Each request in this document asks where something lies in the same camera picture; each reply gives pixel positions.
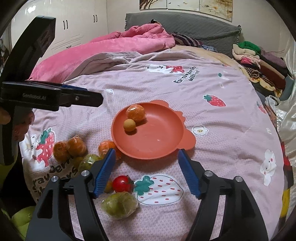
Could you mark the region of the person left hand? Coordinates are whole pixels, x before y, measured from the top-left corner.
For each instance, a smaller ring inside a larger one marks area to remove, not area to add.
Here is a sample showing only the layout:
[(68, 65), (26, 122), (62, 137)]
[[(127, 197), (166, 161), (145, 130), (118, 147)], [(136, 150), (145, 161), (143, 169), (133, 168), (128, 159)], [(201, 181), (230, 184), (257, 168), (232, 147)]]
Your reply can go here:
[[(12, 138), (14, 141), (21, 142), (29, 130), (29, 126), (34, 122), (35, 115), (31, 109), (26, 110), (20, 117), (14, 118)], [(1, 125), (7, 125), (11, 121), (10, 114), (1, 108)]]

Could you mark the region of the left green sleeve forearm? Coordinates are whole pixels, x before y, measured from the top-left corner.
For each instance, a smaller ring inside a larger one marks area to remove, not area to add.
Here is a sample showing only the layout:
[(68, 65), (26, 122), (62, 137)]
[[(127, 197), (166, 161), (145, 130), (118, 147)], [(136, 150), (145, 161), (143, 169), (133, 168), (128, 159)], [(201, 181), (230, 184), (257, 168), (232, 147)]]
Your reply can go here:
[(22, 162), (17, 161), (1, 187), (1, 240), (25, 240), (35, 206)]

